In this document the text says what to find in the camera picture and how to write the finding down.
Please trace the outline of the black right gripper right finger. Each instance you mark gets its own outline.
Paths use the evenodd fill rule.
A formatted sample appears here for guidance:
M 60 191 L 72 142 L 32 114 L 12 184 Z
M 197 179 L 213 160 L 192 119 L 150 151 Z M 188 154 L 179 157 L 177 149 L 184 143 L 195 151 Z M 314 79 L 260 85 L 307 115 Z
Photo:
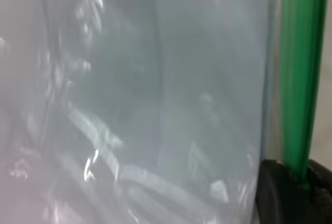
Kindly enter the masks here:
M 307 179 L 312 188 L 312 205 L 320 223 L 331 223 L 331 170 L 310 159 Z

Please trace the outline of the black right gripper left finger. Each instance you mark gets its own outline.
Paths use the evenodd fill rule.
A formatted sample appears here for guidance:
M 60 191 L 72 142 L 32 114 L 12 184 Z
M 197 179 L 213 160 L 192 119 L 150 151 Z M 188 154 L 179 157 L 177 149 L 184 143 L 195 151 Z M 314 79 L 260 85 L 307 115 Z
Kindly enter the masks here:
M 260 223 L 303 223 L 302 199 L 288 167 L 277 160 L 261 162 L 256 191 Z

